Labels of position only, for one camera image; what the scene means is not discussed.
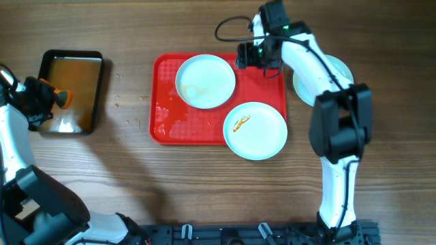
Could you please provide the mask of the orange green sponge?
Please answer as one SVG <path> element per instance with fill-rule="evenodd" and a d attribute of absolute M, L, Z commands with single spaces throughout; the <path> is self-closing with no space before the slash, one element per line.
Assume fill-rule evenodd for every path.
<path fill-rule="evenodd" d="M 68 109 L 70 106 L 73 93 L 70 90 L 61 90 L 55 88 L 45 79 L 37 79 L 39 83 L 39 95 L 38 100 L 43 108 L 51 110 L 54 104 L 56 104 L 62 110 Z"/>

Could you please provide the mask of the light blue plate top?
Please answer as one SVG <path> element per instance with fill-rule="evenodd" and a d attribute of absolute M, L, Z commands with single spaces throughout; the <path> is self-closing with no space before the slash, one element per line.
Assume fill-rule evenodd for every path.
<path fill-rule="evenodd" d="M 191 107 L 212 109 L 224 104 L 236 88 L 236 75 L 223 58 L 199 54 L 178 69 L 175 87 L 179 97 Z"/>

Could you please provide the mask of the light blue plate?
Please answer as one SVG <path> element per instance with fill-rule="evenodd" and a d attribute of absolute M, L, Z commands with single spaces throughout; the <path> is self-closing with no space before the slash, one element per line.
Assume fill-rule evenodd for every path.
<path fill-rule="evenodd" d="M 262 161 L 279 153 L 288 136 L 284 117 L 261 102 L 242 103 L 232 109 L 223 122 L 226 144 L 238 156 Z"/>
<path fill-rule="evenodd" d="M 352 84 L 354 83 L 354 77 L 351 73 L 351 70 L 343 61 L 327 54 L 325 55 L 325 57 L 330 61 L 331 65 L 339 73 L 337 77 L 341 75 L 344 78 L 347 78 Z M 300 97 L 300 99 L 304 101 L 307 105 L 313 106 L 315 103 L 315 98 L 310 95 L 308 89 L 302 83 L 300 77 L 296 72 L 293 73 L 292 82 L 294 90 L 296 94 Z"/>
<path fill-rule="evenodd" d="M 223 58 L 199 54 L 178 69 L 175 87 L 179 97 L 191 107 L 212 109 L 224 104 L 236 88 L 236 75 Z"/>

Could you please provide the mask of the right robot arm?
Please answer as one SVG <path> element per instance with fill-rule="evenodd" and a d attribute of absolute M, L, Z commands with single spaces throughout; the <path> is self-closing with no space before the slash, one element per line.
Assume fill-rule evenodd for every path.
<path fill-rule="evenodd" d="M 354 84 L 338 72 L 310 28 L 288 18 L 282 1 L 261 5 L 249 21 L 249 30 L 253 37 L 239 40 L 236 66 L 267 71 L 287 65 L 314 98 L 309 141 L 322 162 L 323 182 L 317 243 L 338 244 L 361 236 L 352 206 L 356 170 L 371 140 L 369 87 Z"/>

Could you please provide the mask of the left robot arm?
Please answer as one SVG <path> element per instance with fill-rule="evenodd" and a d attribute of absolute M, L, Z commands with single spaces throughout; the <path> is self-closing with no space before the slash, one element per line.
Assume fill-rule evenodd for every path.
<path fill-rule="evenodd" d="M 27 132 L 72 103 L 43 78 L 20 82 L 1 66 L 1 241 L 4 244 L 151 244 L 130 217 L 89 212 L 70 189 L 35 163 Z"/>

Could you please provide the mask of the black water tray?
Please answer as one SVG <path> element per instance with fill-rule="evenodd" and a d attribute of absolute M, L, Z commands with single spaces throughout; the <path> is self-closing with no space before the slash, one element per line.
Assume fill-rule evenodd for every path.
<path fill-rule="evenodd" d="M 104 58 L 96 50 L 46 51 L 38 78 L 61 91 L 71 91 L 72 102 L 64 110 L 54 105 L 53 119 L 35 130 L 39 133 L 92 133 L 103 76 Z"/>

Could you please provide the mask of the red plastic tray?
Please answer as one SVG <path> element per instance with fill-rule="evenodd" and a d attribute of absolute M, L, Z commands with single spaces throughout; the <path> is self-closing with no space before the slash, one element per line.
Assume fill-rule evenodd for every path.
<path fill-rule="evenodd" d="M 272 106 L 287 118 L 285 82 L 283 75 L 265 78 L 255 67 L 238 69 L 236 54 L 217 53 L 236 75 L 233 95 L 223 105 L 201 110 L 186 104 L 176 91 L 176 73 L 194 53 L 165 53 L 153 65 L 150 136 L 163 145 L 224 145 L 223 122 L 236 106 L 247 102 L 261 102 Z"/>

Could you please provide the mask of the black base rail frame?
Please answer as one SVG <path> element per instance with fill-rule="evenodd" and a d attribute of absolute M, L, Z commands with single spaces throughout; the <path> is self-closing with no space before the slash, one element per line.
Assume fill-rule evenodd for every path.
<path fill-rule="evenodd" d="M 316 223 L 287 225 L 233 226 L 141 226 L 142 233 L 129 234 L 115 243 L 108 238 L 81 238 L 72 244 L 329 244 L 327 233 Z M 358 220 L 348 228 L 341 228 L 333 244 L 380 245 L 382 239 L 377 223 Z"/>

